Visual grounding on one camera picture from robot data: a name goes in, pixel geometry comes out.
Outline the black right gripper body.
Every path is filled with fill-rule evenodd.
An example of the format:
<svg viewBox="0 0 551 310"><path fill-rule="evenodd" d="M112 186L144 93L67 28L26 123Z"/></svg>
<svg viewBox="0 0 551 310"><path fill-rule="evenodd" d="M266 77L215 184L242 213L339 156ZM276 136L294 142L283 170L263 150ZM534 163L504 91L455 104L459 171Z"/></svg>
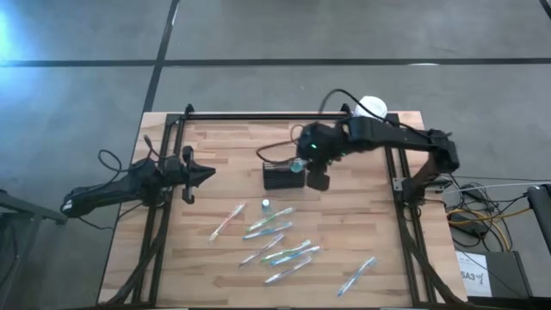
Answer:
<svg viewBox="0 0 551 310"><path fill-rule="evenodd" d="M331 178L327 167L342 157L343 132L339 127L330 127L314 122L303 127L296 154L304 162L306 186L318 191L329 189Z"/></svg>

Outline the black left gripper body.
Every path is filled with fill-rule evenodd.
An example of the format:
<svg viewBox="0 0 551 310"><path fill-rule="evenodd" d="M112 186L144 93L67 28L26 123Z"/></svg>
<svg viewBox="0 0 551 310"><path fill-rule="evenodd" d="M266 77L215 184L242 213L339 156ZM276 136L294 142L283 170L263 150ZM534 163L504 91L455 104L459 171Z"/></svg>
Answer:
<svg viewBox="0 0 551 310"><path fill-rule="evenodd" d="M186 203L194 203L195 196L192 193L190 163L193 158L193 148L184 146L182 155L173 155L165 160L165 182L167 186L176 187L183 185L182 199Z"/></svg>

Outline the blue packaged toothbrush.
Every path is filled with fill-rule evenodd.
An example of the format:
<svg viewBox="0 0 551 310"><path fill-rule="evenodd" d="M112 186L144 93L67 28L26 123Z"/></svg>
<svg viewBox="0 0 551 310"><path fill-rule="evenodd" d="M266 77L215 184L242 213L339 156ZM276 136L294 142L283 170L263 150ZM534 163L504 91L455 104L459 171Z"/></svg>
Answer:
<svg viewBox="0 0 551 310"><path fill-rule="evenodd" d="M357 281L357 279L363 274L363 272L377 263L376 257L367 259L353 274L352 276L339 288L337 291L337 297L345 294L349 288Z"/></svg>
<svg viewBox="0 0 551 310"><path fill-rule="evenodd" d="M290 227L292 227L294 224L291 222L291 221L288 221L288 222L285 222L283 224L281 224L280 226L277 226L275 228L267 228L267 229L264 229L262 231L259 231L259 232L253 232L253 233L249 233L247 235L245 235L242 240L248 240L248 239L254 239L254 238L257 238L257 237L261 237L261 236L265 236L265 235L271 235L271 234L275 234L275 233L278 233L278 232L282 232L284 230L287 230L289 229Z"/></svg>
<svg viewBox="0 0 551 310"><path fill-rule="evenodd" d="M283 264L283 263L286 263L287 261L293 260L297 257L302 256L302 255L319 251L320 249L321 249L321 247L319 245L316 245L316 246L310 247L308 249L305 249L305 250L298 251L296 253L287 255L286 257L277 258L276 260L273 260L273 261L269 262L269 265L270 266L276 266L276 265L279 265L279 264Z"/></svg>

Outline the wipes canister with white lid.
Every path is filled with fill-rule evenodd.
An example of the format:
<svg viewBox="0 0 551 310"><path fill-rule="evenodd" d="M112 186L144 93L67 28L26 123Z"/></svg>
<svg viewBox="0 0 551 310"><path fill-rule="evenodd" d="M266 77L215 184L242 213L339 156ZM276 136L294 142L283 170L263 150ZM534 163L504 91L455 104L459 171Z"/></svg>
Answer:
<svg viewBox="0 0 551 310"><path fill-rule="evenodd" d="M376 96L364 96L356 104L352 115L354 117L370 117L379 120L385 119L387 112L387 105L382 99Z"/></svg>

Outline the black metal stand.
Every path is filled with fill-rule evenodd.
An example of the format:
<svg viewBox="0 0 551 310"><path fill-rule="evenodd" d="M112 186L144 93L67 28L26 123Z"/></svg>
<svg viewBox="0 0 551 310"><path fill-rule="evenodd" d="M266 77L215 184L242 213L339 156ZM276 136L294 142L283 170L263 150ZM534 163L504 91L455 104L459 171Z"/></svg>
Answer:
<svg viewBox="0 0 551 310"><path fill-rule="evenodd" d="M26 267L34 247L40 224L43 220L53 220L57 225L64 225L67 222L67 217L60 212L16 198L3 189L0 189L0 208L9 210L7 213L9 220L21 218L27 221L27 226L22 234L17 232L15 225L7 223L13 236L14 255L13 263L0 281L0 310L6 310L14 284Z"/></svg>

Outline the black power adapter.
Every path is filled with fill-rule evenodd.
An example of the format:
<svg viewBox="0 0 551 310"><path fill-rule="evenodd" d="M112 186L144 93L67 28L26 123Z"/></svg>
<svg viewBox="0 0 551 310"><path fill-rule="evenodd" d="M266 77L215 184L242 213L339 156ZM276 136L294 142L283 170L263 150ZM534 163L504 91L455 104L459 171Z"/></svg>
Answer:
<svg viewBox="0 0 551 310"><path fill-rule="evenodd" d="M484 238L489 229L482 221L471 220L462 214L448 216L449 226L472 237Z"/></svg>

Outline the white paper sheet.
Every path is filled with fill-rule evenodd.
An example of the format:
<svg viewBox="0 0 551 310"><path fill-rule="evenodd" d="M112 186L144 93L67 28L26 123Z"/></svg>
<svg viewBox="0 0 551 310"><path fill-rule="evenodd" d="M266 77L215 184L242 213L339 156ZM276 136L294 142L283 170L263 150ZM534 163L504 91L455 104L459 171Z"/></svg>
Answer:
<svg viewBox="0 0 551 310"><path fill-rule="evenodd" d="M492 297L491 283L487 271L486 256L455 251L460 274L468 296Z"/></svg>

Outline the black flat box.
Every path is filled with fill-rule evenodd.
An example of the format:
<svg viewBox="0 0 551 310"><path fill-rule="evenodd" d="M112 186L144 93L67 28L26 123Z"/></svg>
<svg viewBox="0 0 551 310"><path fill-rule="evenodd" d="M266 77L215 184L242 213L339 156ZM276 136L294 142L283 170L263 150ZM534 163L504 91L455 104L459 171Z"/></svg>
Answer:
<svg viewBox="0 0 551 310"><path fill-rule="evenodd" d="M469 253L486 256L492 298L526 299L532 296L522 260L515 251Z"/></svg>

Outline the black metal table frame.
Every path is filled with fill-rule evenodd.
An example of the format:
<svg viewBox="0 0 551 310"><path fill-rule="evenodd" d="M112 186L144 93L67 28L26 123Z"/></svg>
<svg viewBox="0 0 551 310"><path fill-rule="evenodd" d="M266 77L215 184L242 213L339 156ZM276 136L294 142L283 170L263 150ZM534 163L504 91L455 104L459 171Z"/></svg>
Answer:
<svg viewBox="0 0 551 310"><path fill-rule="evenodd" d="M195 202L182 199L183 186L165 191L160 207L124 203L115 223L108 262L98 297L100 308L112 310L180 307L186 309L385 308L467 309L466 293L452 245L447 216L433 203L401 201L401 183L425 164L427 152L377 148L355 152L332 162L327 191L305 186L266 190L263 163L290 163L304 126L332 127L354 117L335 113L146 113L139 125L133 159L159 161L194 150L197 164L216 173L197 188ZM262 212L262 200L270 211ZM245 208L217 239L211 233L240 203ZM258 229L257 221L286 208L291 214ZM294 225L283 239L248 264L238 264L277 234L242 240L249 234ZM269 254L310 239L307 248L321 249L276 266L261 263ZM264 285L271 276L311 257L311 263ZM349 290L339 288L369 258Z"/></svg>

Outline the black cylindrical post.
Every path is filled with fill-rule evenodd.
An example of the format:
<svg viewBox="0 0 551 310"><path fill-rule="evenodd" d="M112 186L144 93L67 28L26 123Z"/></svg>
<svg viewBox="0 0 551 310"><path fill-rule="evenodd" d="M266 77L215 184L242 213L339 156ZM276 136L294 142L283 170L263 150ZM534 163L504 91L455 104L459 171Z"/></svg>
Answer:
<svg viewBox="0 0 551 310"><path fill-rule="evenodd" d="M551 254L551 184L529 187L529 207L533 210L542 236Z"/></svg>

